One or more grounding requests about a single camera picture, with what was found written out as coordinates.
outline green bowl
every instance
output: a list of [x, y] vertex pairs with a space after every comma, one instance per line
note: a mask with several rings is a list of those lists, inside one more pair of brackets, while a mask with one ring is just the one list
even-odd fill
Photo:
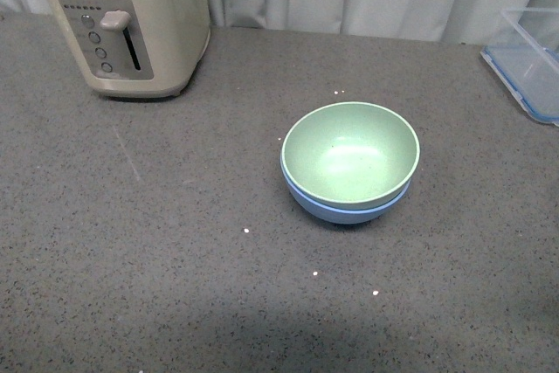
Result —
[[281, 161], [289, 179], [319, 203], [366, 210], [388, 203], [419, 162], [419, 140], [394, 111], [341, 102], [305, 115], [287, 133]]

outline bowl rim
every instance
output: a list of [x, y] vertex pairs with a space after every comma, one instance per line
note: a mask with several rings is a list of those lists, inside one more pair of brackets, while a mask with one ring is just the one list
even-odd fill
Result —
[[[289, 170], [287, 164], [286, 164], [286, 145], [289, 141], [289, 138], [291, 137], [291, 134], [293, 133], [293, 131], [307, 118], [309, 118], [311, 115], [313, 114], [317, 114], [327, 108], [331, 108], [331, 107], [340, 107], [340, 106], [347, 106], [347, 105], [362, 105], [365, 107], [373, 107], [373, 108], [379, 108], [382, 109], [383, 111], [388, 112], [389, 114], [394, 115], [395, 117], [397, 117], [401, 122], [404, 123], [404, 125], [410, 130], [413, 139], [415, 140], [415, 144], [416, 144], [416, 158], [415, 161], [413, 163], [413, 165], [411, 165], [411, 169], [408, 172], [408, 174], [402, 179], [402, 181], [400, 181], [395, 187], [391, 188], [388, 191], [385, 191], [383, 194], [378, 194], [376, 196], [371, 196], [371, 197], [367, 197], [364, 200], [337, 200], [331, 197], [324, 197], [318, 194], [313, 193], [312, 191], [310, 191], [309, 189], [305, 188], [304, 186], [302, 186], [294, 177], [293, 174], [291, 173], [291, 171]], [[305, 114], [304, 116], [302, 116], [301, 118], [299, 118], [299, 120], [297, 122], [295, 122], [295, 124], [293, 124], [293, 126], [289, 129], [289, 131], [287, 132], [287, 135], [283, 141], [283, 145], [281, 146], [281, 163], [283, 165], [283, 167], [285, 168], [286, 174], [289, 177], [289, 179], [293, 182], [293, 184], [295, 184], [297, 186], [297, 188], [304, 192], [308, 197], [311, 197], [312, 199], [318, 200], [318, 201], [322, 201], [324, 203], [329, 203], [331, 204], [331, 207], [335, 207], [336, 205], [358, 205], [358, 204], [365, 204], [365, 203], [370, 203], [370, 202], [375, 202], [377, 200], [382, 199], [383, 197], [389, 196], [390, 194], [393, 194], [394, 192], [396, 192], [397, 190], [401, 189], [405, 183], [407, 183], [408, 181], [410, 181], [411, 176], [413, 175], [413, 173], [415, 172], [416, 168], [418, 167], [419, 164], [419, 156], [421, 153], [421, 148], [419, 147], [419, 139], [418, 139], [418, 135], [416, 134], [415, 130], [413, 129], [413, 127], [411, 126], [411, 124], [400, 114], [392, 111], [391, 109], [387, 108], [387, 107], [383, 107], [381, 105], [377, 105], [377, 104], [373, 104], [370, 102], [361, 102], [361, 101], [347, 101], [347, 102], [336, 102], [334, 104], [329, 104], [326, 105], [324, 107], [320, 107], [315, 109], [314, 111], [311, 111], [308, 114]]]

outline toaster lever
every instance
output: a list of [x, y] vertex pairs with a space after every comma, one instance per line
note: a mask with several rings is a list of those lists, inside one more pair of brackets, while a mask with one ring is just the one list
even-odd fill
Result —
[[101, 19], [101, 28], [107, 31], [124, 31], [130, 23], [130, 14], [124, 10], [110, 10]]

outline toaster button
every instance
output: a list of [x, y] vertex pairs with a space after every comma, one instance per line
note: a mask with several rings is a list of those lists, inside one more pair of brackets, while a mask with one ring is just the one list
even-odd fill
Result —
[[109, 65], [107, 62], [101, 63], [101, 69], [103, 69], [103, 72], [107, 72], [107, 73], [110, 73], [110, 72], [113, 71], [113, 67], [111, 65]]
[[98, 47], [95, 49], [95, 55], [100, 59], [104, 59], [107, 56], [107, 52], [102, 48]]
[[98, 44], [101, 42], [101, 37], [97, 32], [91, 31], [89, 33], [89, 40], [94, 44]]
[[82, 15], [81, 16], [81, 23], [87, 28], [92, 29], [95, 26], [95, 21], [89, 15]]

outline toaster control panel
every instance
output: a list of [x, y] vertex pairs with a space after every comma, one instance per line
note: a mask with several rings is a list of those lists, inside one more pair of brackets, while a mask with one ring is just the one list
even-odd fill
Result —
[[59, 3], [94, 76], [153, 79], [131, 0], [59, 0]]

